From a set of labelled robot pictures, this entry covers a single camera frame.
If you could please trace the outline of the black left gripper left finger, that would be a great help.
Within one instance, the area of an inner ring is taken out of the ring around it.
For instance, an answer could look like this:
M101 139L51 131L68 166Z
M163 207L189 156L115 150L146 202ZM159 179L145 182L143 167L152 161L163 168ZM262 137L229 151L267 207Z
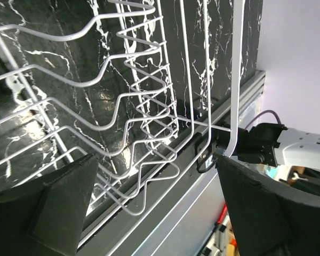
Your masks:
M75 255L97 172L87 154L0 191L0 255Z

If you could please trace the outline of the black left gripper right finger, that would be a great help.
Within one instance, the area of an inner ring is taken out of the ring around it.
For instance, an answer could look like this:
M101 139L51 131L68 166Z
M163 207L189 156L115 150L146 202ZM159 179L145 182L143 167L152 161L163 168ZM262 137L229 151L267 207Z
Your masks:
M320 197L221 156L217 170L241 255L320 255Z

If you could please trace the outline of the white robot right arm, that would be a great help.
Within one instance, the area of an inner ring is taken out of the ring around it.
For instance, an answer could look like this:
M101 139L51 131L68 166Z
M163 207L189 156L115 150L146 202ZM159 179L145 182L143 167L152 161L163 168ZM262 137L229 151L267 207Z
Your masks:
M250 164L302 166L320 171L320 134L274 123L260 123L249 131L239 128L232 155Z

